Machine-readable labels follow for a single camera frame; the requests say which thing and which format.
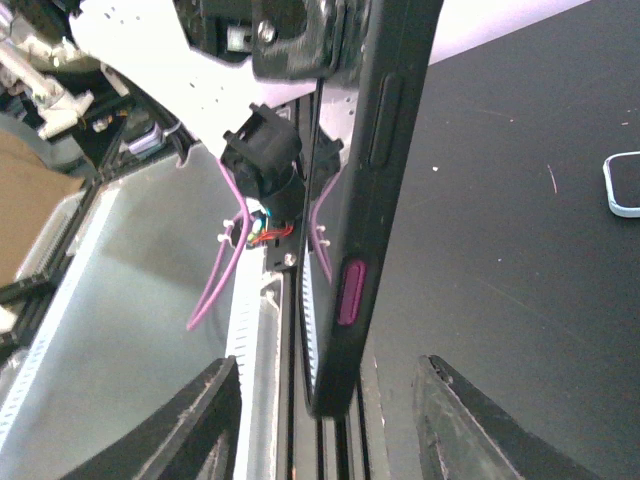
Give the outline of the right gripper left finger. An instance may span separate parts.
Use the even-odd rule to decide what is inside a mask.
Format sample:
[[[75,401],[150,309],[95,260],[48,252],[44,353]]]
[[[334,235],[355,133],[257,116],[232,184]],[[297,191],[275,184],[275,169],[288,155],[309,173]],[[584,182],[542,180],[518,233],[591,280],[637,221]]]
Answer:
[[[236,358],[219,358],[132,431],[64,477],[231,479],[240,419]]]

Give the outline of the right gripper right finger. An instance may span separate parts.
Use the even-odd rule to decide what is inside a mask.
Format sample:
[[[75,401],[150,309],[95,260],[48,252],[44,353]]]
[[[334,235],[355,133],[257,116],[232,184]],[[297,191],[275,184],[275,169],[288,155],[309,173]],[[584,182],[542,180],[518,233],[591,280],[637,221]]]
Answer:
[[[525,430],[436,355],[418,358],[413,416],[425,479],[598,477]]]

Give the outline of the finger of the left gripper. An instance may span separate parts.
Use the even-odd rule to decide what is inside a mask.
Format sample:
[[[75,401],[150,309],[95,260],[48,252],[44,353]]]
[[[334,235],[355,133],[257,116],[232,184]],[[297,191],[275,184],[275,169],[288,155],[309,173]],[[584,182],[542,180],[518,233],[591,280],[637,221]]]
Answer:
[[[261,79],[356,79],[368,1],[253,1],[252,67]]]

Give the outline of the black phone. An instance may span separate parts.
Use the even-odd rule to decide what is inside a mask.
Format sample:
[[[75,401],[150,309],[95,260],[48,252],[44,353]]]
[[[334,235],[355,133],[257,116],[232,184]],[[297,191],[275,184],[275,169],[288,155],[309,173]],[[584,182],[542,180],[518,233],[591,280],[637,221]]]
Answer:
[[[359,377],[441,10],[364,3],[345,29],[353,66],[321,89],[298,288],[316,418],[345,415]]]

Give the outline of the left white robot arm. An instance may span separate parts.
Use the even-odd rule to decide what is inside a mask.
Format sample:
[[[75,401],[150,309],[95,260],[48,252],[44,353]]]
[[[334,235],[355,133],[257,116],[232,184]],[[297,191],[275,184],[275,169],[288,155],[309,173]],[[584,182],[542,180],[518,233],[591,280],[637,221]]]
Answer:
[[[303,213],[310,125],[328,82],[356,93],[366,1],[82,1],[73,40],[169,112],[279,223]]]

